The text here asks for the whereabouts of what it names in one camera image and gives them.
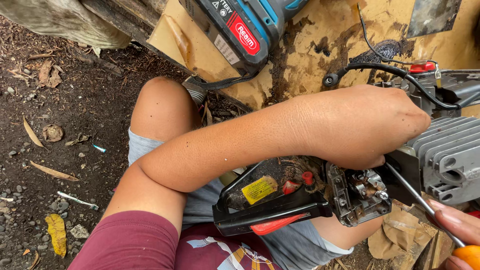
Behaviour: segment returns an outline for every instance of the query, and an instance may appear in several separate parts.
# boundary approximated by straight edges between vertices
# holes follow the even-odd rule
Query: shirt sleeve
[[[172,223],[145,211],[103,219],[68,270],[173,269],[178,233]]]

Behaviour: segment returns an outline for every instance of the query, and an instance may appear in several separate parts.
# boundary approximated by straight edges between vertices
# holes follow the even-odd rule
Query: maroon shirt
[[[93,230],[69,270],[176,269],[279,270],[255,234],[224,237],[212,223],[180,235],[163,217],[126,211],[103,219]]]

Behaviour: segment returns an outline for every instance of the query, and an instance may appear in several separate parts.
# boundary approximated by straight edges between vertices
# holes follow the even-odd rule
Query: battery strap
[[[248,81],[252,80],[253,78],[255,78],[258,75],[258,73],[260,73],[260,71],[257,71],[256,73],[254,73],[252,75],[228,78],[228,79],[224,79],[224,80],[221,80],[221,81],[218,81],[218,82],[212,82],[212,83],[202,83],[202,82],[199,82],[197,80],[192,80],[192,81],[190,81],[190,83],[198,85],[203,90],[207,90],[207,91],[219,90],[219,89],[230,87],[230,86],[232,86],[234,84],[237,84],[237,83],[248,82]]]

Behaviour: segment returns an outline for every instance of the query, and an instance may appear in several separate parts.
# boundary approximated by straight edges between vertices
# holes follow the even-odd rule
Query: yellow warning label
[[[270,175],[263,176],[257,181],[241,189],[245,198],[250,204],[264,198],[268,194],[277,190],[277,183]]]

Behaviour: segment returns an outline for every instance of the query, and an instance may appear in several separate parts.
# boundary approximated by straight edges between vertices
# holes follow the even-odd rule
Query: orange screwdriver handle
[[[468,245],[459,247],[453,251],[452,255],[464,260],[473,270],[480,270],[480,246]]]

